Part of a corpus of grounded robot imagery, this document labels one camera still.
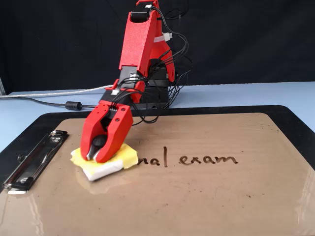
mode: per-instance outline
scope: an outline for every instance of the black backdrop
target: black backdrop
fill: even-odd
[[[112,84],[135,2],[0,1],[7,92]],[[162,12],[187,8],[186,0],[159,3]],[[191,0],[180,25],[169,26],[190,43],[189,85],[315,80],[315,0]]]

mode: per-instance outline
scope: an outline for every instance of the wire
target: wire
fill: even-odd
[[[175,11],[175,10],[177,10],[177,11],[179,12],[179,15],[167,17],[167,15],[168,15],[169,13],[171,13],[172,11]],[[189,0],[187,0],[187,9],[186,9],[184,12],[181,13],[178,8],[174,8],[174,9],[168,11],[164,16],[165,16],[165,19],[166,19],[166,20],[177,20],[177,19],[180,19],[181,17],[185,16],[188,11],[189,11]]]
[[[83,92],[91,92],[99,89],[104,89],[107,87],[112,87],[113,85],[106,85],[97,88],[89,88],[83,89],[79,91],[72,91],[72,92],[52,92],[52,93],[39,93],[39,94],[18,94],[18,95],[2,95],[0,98],[13,98],[13,97],[41,97],[41,96],[62,96],[62,95],[74,95]]]
[[[68,108],[68,105],[66,103],[52,103],[52,102],[44,102],[44,101],[39,101],[39,100],[36,100],[34,98],[30,98],[30,97],[0,97],[0,99],[19,99],[19,100],[27,100],[27,101],[32,101],[32,102],[36,102],[36,103],[39,103],[39,104],[42,104],[42,105],[48,105],[48,106],[54,106],[54,107],[65,107],[67,108],[68,110],[70,110]],[[81,108],[94,108],[96,107],[95,105],[80,105]]]

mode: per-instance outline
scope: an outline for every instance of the clipboard clip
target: clipboard clip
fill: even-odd
[[[25,158],[19,155],[19,166],[2,184],[8,194],[24,194],[30,190],[67,137],[66,131],[55,130],[46,134]]]

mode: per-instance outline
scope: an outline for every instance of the table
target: table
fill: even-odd
[[[53,91],[14,92],[33,94]],[[65,103],[78,101],[83,105],[96,105],[103,90],[80,95],[38,97],[47,102]],[[224,107],[249,105],[283,105],[292,110],[315,132],[315,82],[231,84],[186,86],[172,104],[172,108]],[[52,107],[24,100],[0,100],[0,151],[12,142],[40,115],[68,112],[65,108]]]

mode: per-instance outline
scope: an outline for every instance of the sponge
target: sponge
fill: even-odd
[[[84,160],[80,148],[72,151],[71,161],[82,168],[89,181],[94,181],[111,173],[120,171],[138,163],[137,152],[127,144],[123,144],[116,154],[105,163]]]

